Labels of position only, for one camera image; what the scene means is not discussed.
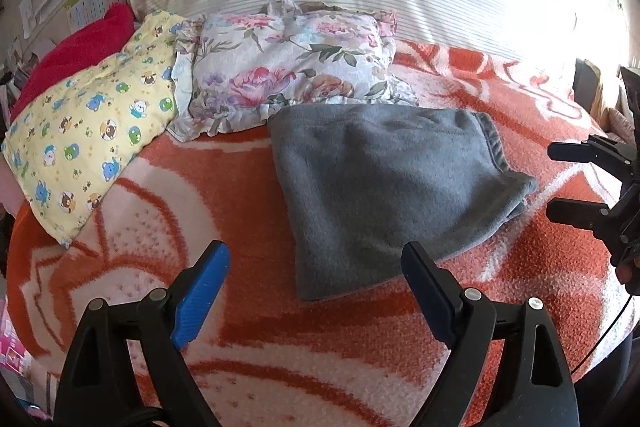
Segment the person's right hand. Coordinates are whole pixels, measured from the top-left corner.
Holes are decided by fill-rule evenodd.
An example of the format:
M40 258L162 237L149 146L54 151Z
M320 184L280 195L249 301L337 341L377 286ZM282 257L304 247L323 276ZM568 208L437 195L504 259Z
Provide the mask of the person's right hand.
M628 284L633 278L634 273L639 270L639 259L629 259L624 262L620 262L615 268L615 274L617 280L622 284Z

